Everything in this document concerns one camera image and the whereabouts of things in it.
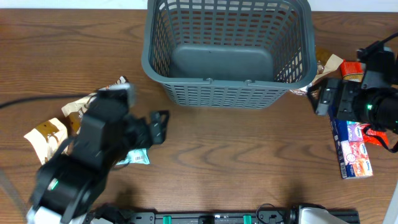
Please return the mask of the blue Kleenex tissue pack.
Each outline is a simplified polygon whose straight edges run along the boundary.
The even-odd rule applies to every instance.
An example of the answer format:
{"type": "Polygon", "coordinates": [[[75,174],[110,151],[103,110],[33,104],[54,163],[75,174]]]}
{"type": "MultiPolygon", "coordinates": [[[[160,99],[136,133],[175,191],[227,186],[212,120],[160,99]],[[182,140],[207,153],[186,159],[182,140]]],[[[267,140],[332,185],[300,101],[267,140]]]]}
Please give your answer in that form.
{"type": "Polygon", "coordinates": [[[360,124],[335,118],[328,113],[342,179],[373,176],[360,124]]]}

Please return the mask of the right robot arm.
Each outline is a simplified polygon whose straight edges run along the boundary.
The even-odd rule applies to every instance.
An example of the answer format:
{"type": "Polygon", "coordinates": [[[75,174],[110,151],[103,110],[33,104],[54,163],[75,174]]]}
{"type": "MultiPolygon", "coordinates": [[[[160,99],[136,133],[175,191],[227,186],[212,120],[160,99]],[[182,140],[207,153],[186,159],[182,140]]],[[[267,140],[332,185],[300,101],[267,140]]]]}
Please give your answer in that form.
{"type": "Polygon", "coordinates": [[[342,121],[370,124],[397,133],[397,89],[362,89],[359,82],[325,78],[307,90],[313,111],[342,121]]]}

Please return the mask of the grey plastic basket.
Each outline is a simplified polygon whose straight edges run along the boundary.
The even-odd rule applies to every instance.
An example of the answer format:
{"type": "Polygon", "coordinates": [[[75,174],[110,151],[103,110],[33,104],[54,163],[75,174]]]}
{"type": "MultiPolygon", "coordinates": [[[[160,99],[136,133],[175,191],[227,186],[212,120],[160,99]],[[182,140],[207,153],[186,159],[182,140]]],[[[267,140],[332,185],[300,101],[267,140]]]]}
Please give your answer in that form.
{"type": "Polygon", "coordinates": [[[181,106],[263,109],[317,73],[306,0],[149,0],[142,68],[181,106]]]}

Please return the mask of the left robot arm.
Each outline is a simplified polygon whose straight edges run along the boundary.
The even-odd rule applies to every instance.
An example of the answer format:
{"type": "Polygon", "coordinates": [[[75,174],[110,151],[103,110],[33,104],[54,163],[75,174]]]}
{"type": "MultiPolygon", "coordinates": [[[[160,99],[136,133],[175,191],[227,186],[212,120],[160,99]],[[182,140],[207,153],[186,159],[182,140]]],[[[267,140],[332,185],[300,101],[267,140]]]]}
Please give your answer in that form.
{"type": "Polygon", "coordinates": [[[83,114],[80,132],[61,143],[37,172],[28,223],[70,223],[86,215],[102,194],[110,171],[132,149],[165,141],[170,113],[150,121],[133,116],[129,90],[99,90],[83,114]]]}

